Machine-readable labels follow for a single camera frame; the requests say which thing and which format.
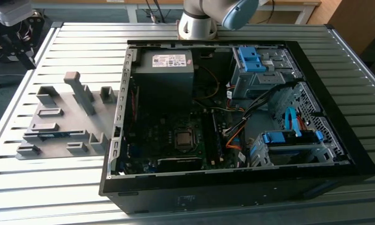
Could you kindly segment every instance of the aluminum slotted table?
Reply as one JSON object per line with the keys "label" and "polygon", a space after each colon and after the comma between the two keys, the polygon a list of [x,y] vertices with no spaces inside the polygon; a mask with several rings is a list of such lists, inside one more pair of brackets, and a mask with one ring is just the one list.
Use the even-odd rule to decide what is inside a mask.
{"label": "aluminum slotted table", "polygon": [[[375,76],[326,26],[253,25],[239,31],[219,27],[221,39],[294,40],[340,105],[375,163]],[[149,213],[130,217],[99,196],[103,157],[19,161],[15,158],[38,107],[43,85],[71,91],[67,71],[82,73],[91,90],[119,90],[129,39],[177,39],[177,26],[131,23],[55,23],[0,121],[0,225],[151,224],[373,224],[375,177],[306,202]]]}

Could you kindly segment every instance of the sticker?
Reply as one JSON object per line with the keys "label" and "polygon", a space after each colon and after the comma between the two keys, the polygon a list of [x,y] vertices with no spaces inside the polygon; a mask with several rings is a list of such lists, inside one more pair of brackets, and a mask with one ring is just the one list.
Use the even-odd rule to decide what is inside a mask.
{"label": "sticker", "polygon": [[233,99],[233,92],[230,90],[227,90],[227,98]]}
{"label": "sticker", "polygon": [[239,152],[238,157],[239,157],[239,159],[242,160],[242,162],[246,162],[246,156],[243,155],[242,152]]}
{"label": "sticker", "polygon": [[177,205],[181,207],[193,207],[197,205],[198,198],[195,195],[179,196],[177,199]]}
{"label": "sticker", "polygon": [[186,67],[186,55],[155,55],[153,57],[153,67]]}
{"label": "sticker", "polygon": [[262,61],[262,63],[263,63],[263,65],[274,65],[271,60],[265,60],[265,61]]}

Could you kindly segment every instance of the wooden cabinet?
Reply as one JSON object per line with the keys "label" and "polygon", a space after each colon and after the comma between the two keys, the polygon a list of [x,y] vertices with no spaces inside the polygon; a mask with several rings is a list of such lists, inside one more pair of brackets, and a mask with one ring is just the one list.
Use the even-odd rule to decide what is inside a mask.
{"label": "wooden cabinet", "polygon": [[375,38],[375,0],[324,0],[307,24],[326,23],[361,54]]}

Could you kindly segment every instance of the cable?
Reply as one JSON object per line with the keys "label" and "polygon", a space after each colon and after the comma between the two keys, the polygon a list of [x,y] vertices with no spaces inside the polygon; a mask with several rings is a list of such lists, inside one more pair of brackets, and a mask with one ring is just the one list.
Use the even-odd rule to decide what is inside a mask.
{"label": "cable", "polygon": [[227,148],[231,146],[230,144],[231,144],[234,138],[237,137],[237,135],[239,134],[239,132],[242,131],[242,129],[243,129],[245,126],[246,126],[246,123],[245,123],[245,125],[239,128],[239,130],[237,131],[237,133],[233,135],[231,139],[229,140],[229,142],[227,142]]}
{"label": "cable", "polygon": [[[20,29],[23,28],[23,21],[20,22]],[[20,32],[20,29],[19,29],[19,32]]]}
{"label": "cable", "polygon": [[146,14],[147,14],[149,16],[151,16],[151,14],[146,11],[146,9],[143,9],[143,12],[146,12]]}
{"label": "cable", "polygon": [[275,0],[273,0],[273,10],[271,10],[270,17],[269,17],[267,19],[265,19],[262,22],[258,22],[258,24],[259,24],[259,23],[263,23],[263,22],[266,22],[266,21],[267,21],[267,23],[270,22],[271,17],[273,17],[273,15],[274,15],[274,11],[275,11]]}
{"label": "cable", "polygon": [[151,7],[150,7],[149,0],[146,0],[146,3],[147,3],[147,5],[149,5],[150,12],[154,13],[154,11],[151,10]]}
{"label": "cable", "polygon": [[161,11],[162,21],[163,21],[163,23],[166,23],[166,19],[165,19],[165,16],[163,16],[163,11],[162,11],[162,9],[161,9],[161,5],[159,5],[159,3],[158,3],[158,0],[154,0],[154,2],[155,2],[157,6],[158,6],[158,9],[159,9],[159,11]]}
{"label": "cable", "polygon": [[227,109],[237,110],[237,107],[235,107],[235,108],[231,108],[230,103],[231,103],[231,99],[227,100]]}
{"label": "cable", "polygon": [[307,130],[307,126],[306,126],[306,124],[305,124],[305,122],[303,122],[302,117],[297,116],[297,118],[298,118],[298,121],[299,121],[299,123],[301,123],[302,130]]}
{"label": "cable", "polygon": [[235,110],[231,110],[231,109],[225,109],[225,108],[221,108],[221,107],[211,107],[211,106],[207,106],[207,105],[205,105],[203,103],[201,103],[197,99],[194,99],[194,101],[195,101],[203,108],[219,109],[219,110],[223,110],[223,111],[227,111],[227,112],[235,112]]}
{"label": "cable", "polygon": [[242,148],[241,148],[239,146],[235,146],[235,145],[229,145],[227,148],[229,148],[229,149],[238,149],[238,150],[242,150]]}
{"label": "cable", "polygon": [[217,83],[218,83],[218,88],[217,88],[215,92],[214,92],[211,95],[205,96],[205,97],[198,97],[198,98],[195,98],[195,100],[202,100],[202,99],[211,98],[213,96],[217,95],[218,90],[219,90],[219,81],[218,81],[218,77],[214,75],[214,73],[210,71],[210,69],[207,69],[205,66],[199,66],[199,68],[203,68],[203,69],[207,70],[207,72],[211,74],[211,76],[214,77],[214,79],[215,79],[215,81],[217,81]]}
{"label": "cable", "polygon": [[239,123],[230,127],[226,131],[225,131],[225,135],[229,135],[243,123],[246,123],[246,121],[250,119],[251,115],[253,115],[253,112],[254,110],[257,110],[261,106],[263,106],[271,95],[279,91],[281,89],[283,88],[287,88],[287,87],[293,87],[298,84],[298,82],[301,82],[302,80],[301,79],[297,79],[291,82],[286,82],[285,84],[279,84],[277,86],[274,86],[269,91],[266,91],[254,101],[253,103],[250,104],[250,106],[247,107],[245,113],[243,113],[243,117],[242,117],[242,120],[239,121]]}
{"label": "cable", "polygon": [[169,12],[167,12],[167,15],[166,15],[166,18],[165,18],[165,19],[167,19],[169,15],[170,15],[170,12],[171,12],[171,9],[169,10]]}

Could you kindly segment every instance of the yellow wire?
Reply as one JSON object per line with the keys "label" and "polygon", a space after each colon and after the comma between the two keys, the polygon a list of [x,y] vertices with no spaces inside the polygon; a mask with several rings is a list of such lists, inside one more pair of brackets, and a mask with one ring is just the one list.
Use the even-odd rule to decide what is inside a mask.
{"label": "yellow wire", "polygon": [[202,99],[211,98],[213,96],[217,95],[218,90],[219,90],[219,81],[218,81],[218,77],[214,75],[214,73],[210,71],[210,69],[207,69],[205,66],[201,66],[201,67],[202,67],[205,70],[207,70],[207,72],[213,75],[213,77],[214,77],[214,79],[215,79],[215,81],[217,81],[217,83],[218,83],[218,88],[217,88],[215,92],[214,92],[211,95],[205,96],[205,97],[198,97],[198,98],[195,98],[195,100],[202,100]]}

